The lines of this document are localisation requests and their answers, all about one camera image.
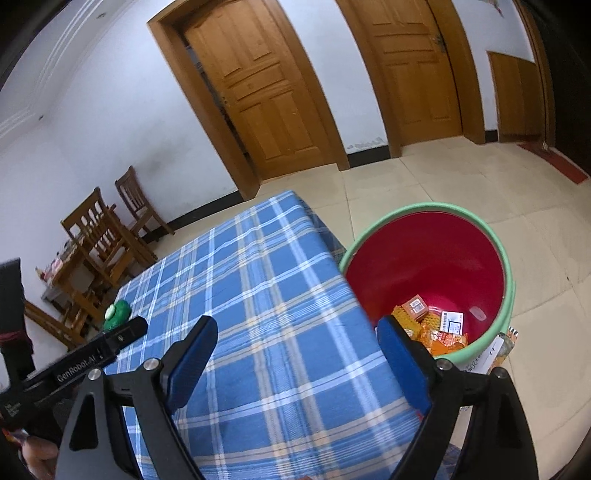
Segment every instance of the tiled floor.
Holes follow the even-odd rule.
[[[200,220],[157,245],[162,257],[285,189],[295,190],[348,247],[384,214],[430,200],[489,222],[517,281],[519,341],[505,364],[524,405],[542,480],[570,460],[591,427],[591,182],[575,185],[513,144],[463,137],[404,148],[402,158],[339,172],[335,165],[261,186],[256,199]],[[460,444],[467,415],[457,424]]]

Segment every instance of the red mat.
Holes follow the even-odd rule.
[[[530,151],[538,155],[540,158],[546,160],[546,162],[552,165],[562,175],[567,177],[569,180],[572,180],[577,185],[579,183],[583,183],[589,178],[589,176],[584,171],[573,165],[566,158],[557,154],[555,151],[544,150],[542,145],[539,143],[527,142],[521,143],[519,146],[524,150]]]

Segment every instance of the label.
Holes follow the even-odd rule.
[[[486,375],[502,346],[503,339],[496,337],[484,352],[478,355],[468,365],[461,366],[459,369],[464,370],[464,372]]]
[[[64,367],[61,371],[54,373],[54,378],[59,384],[69,382],[77,377],[83,377],[88,370],[94,368],[94,365],[103,359],[103,355],[100,350],[95,350],[91,354],[87,351],[83,352],[83,355],[78,355],[72,358],[68,366]]]
[[[464,329],[464,314],[460,312],[441,313],[441,331],[461,335]]]

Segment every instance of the chair backrest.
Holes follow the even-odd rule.
[[[82,338],[77,332],[69,329],[62,322],[59,322],[51,315],[45,313],[43,310],[33,305],[28,300],[25,300],[25,317],[38,324],[45,331],[66,345],[70,350],[73,350],[78,345],[86,343],[86,340]]]
[[[148,199],[145,197],[142,188],[139,186],[138,177],[135,169],[129,167],[125,174],[115,182],[115,187],[123,199],[125,206],[129,209],[135,219],[138,218],[138,212],[143,208],[150,207]]]
[[[121,232],[112,215],[97,187],[61,222],[70,238],[82,248],[99,272],[103,268],[97,263],[97,258],[108,264],[123,246]]]

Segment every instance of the ceiling molding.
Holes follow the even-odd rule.
[[[61,34],[60,38],[56,42],[56,45],[53,47],[49,57],[47,58],[45,65],[41,69],[41,74],[39,75],[37,82],[35,83],[29,107],[30,109],[33,109],[33,105],[35,105],[39,100],[39,97],[47,85],[47,82],[50,80],[53,71],[58,65],[58,62],[72,43],[72,40],[75,38],[76,34],[82,28],[82,25],[84,25],[90,16],[95,13],[97,7],[102,2],[103,0],[86,0],[84,5],[82,5],[76,12],[74,18],[72,18],[64,32]]]
[[[25,107],[17,113],[9,116],[4,122],[0,122],[0,139],[8,135],[14,128],[29,120],[32,116],[33,113],[31,112],[31,109]]]
[[[51,53],[39,71],[37,80],[31,88],[30,95],[27,96],[26,106],[21,108],[18,112],[12,114],[10,117],[0,122],[0,149],[7,146],[15,138],[24,134],[28,129],[36,124],[41,115],[48,115],[56,102],[63,96],[69,81],[61,82],[59,85],[51,84],[52,77],[56,70],[63,66],[69,71],[69,79],[71,80],[75,72],[78,70],[83,61],[88,57],[90,52],[94,49],[100,39],[105,35],[108,29],[121,15],[137,0],[123,0],[121,5],[118,5],[113,15],[101,25],[101,28],[96,35],[88,42],[80,54],[77,54],[75,61],[67,66],[63,66],[62,59],[67,54],[69,47],[75,42],[75,39],[83,28],[83,26],[95,19],[96,11],[100,9],[101,5],[112,2],[105,2],[105,0],[85,0],[80,8],[76,11],[73,18],[68,23],[67,27],[59,36],[56,44],[51,49]]]

